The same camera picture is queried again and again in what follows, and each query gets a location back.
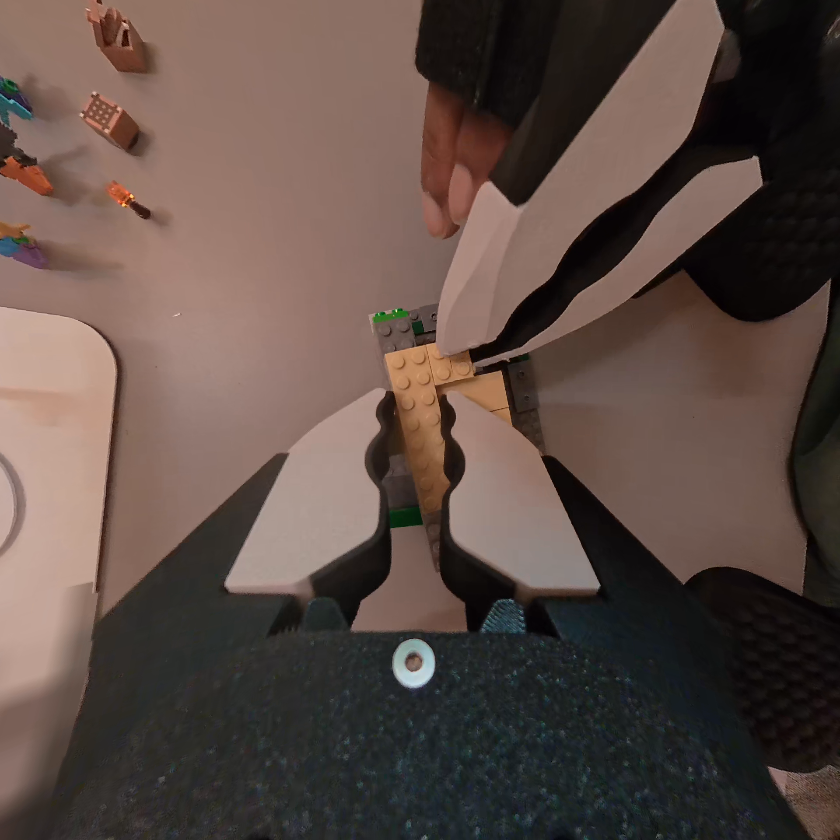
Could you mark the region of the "black office chair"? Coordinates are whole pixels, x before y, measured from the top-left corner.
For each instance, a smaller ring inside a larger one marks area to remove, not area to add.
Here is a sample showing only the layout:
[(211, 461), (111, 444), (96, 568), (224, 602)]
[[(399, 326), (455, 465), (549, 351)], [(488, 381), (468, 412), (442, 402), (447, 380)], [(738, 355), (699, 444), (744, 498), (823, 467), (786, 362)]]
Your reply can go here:
[(838, 765), (838, 610), (736, 568), (686, 587), (725, 638), (738, 711), (765, 762), (797, 774)]

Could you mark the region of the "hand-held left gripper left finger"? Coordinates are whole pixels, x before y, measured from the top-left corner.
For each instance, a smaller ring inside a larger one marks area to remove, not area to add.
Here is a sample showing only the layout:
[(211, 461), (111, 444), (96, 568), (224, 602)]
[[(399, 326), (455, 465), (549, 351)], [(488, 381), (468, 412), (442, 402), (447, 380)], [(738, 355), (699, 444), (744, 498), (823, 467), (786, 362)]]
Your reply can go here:
[(227, 574), (227, 592), (308, 601), (319, 575), (375, 536), (381, 482), (365, 458), (382, 431), (376, 410), (387, 396), (374, 388), (290, 448)]

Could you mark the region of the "person's right forearm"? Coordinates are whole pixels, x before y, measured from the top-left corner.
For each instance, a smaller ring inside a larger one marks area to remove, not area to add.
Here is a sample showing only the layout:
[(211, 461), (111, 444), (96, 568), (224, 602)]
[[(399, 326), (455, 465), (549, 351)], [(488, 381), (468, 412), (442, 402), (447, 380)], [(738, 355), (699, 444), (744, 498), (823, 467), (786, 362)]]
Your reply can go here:
[(423, 1), (415, 66), (508, 127), (539, 94), (562, 1)]

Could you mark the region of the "person's right hand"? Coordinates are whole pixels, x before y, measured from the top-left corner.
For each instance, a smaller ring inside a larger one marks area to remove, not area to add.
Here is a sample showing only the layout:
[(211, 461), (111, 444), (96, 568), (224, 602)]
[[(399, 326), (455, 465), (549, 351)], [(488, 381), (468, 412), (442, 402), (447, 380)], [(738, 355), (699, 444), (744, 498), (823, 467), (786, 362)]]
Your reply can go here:
[(512, 129), (468, 108), (430, 82), (421, 151), (423, 218), (434, 238), (452, 237), (466, 221), (480, 187), (499, 161)]

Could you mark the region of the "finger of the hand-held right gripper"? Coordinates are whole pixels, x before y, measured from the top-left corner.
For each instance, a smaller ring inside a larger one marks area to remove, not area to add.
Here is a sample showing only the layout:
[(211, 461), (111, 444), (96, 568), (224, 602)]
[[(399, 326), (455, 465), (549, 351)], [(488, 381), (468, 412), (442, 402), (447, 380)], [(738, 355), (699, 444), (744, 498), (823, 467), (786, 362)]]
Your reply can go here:
[(632, 298), (763, 184), (757, 156), (678, 156), (573, 243), (499, 335), (471, 351), (494, 364), (583, 328)]
[(565, 2), (535, 102), (479, 190), (437, 312), (445, 354), (496, 339), (573, 242), (685, 142), (718, 4)]

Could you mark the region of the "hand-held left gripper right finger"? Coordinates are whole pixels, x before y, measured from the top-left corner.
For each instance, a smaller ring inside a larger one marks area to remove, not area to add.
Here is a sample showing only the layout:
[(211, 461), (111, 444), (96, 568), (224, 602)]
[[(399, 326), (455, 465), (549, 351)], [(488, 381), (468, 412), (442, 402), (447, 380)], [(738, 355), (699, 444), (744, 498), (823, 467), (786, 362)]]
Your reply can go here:
[(514, 598), (592, 596), (600, 582), (539, 450), (468, 397), (451, 392), (453, 455), (445, 512), (448, 536), (480, 572), (511, 585)]

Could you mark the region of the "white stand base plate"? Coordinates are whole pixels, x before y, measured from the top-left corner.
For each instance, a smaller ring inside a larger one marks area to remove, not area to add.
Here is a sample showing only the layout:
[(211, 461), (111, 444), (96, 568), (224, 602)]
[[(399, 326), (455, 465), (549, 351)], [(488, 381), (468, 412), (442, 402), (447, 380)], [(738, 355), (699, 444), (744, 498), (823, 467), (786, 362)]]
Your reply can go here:
[(94, 584), (117, 365), (83, 322), (1, 310), (1, 588)]

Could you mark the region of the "teal-headed purple toy figure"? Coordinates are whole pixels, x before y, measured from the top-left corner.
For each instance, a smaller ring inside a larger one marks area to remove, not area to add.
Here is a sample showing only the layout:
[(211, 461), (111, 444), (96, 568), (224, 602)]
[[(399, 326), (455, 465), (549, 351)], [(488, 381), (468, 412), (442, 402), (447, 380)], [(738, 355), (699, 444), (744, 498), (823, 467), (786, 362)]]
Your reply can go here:
[(19, 85), (9, 78), (1, 77), (1, 121), (11, 127), (11, 116), (30, 121), (34, 118), (31, 104)]

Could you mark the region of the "black and orange toy figure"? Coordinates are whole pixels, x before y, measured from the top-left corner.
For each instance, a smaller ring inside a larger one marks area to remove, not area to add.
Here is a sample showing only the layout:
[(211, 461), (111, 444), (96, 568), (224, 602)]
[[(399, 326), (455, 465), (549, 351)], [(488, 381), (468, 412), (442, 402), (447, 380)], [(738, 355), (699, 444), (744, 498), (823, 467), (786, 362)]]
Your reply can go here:
[(17, 147), (17, 134), (1, 124), (1, 176), (41, 196), (52, 196), (54, 187), (38, 166), (36, 158)]

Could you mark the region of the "orange toy torch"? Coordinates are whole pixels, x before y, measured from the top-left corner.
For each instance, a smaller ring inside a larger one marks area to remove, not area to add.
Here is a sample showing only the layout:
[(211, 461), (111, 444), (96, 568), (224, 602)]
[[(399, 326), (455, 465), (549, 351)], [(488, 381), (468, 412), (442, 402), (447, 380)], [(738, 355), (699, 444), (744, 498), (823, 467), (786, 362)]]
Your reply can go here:
[(118, 205), (127, 208), (134, 212), (143, 220), (150, 220), (152, 217), (151, 210), (145, 205), (141, 204), (125, 186), (116, 181), (111, 181), (106, 187), (109, 197)]

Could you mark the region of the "brown angular brick piece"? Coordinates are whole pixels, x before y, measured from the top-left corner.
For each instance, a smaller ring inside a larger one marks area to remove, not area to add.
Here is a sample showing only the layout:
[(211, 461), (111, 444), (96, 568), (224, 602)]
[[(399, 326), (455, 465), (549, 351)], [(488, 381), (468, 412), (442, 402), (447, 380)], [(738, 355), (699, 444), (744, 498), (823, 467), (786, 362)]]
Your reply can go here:
[(130, 19), (103, 1), (90, 2), (86, 18), (96, 46), (119, 72), (146, 74), (144, 42)]

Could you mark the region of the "toy brick build grey baseplate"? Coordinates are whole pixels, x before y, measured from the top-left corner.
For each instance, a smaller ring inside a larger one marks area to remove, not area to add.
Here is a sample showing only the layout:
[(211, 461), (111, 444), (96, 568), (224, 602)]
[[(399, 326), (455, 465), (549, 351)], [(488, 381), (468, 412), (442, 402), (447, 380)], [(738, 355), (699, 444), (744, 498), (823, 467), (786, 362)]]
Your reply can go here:
[(437, 305), (371, 316), (395, 396), (390, 468), (383, 483), (393, 528), (422, 525), (439, 569), (440, 512), (449, 486), (440, 398), (459, 393), (515, 427), (546, 453), (539, 395), (529, 355), (476, 366), (468, 352), (445, 355), (436, 345)]

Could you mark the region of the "brown studded brick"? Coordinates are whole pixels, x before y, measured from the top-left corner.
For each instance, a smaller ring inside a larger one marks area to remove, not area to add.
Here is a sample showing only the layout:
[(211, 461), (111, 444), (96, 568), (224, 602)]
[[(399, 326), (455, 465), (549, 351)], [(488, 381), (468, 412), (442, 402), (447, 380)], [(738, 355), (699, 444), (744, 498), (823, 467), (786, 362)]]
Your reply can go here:
[(95, 133), (123, 151), (131, 152), (140, 139), (139, 124), (120, 105), (93, 91), (80, 119)]

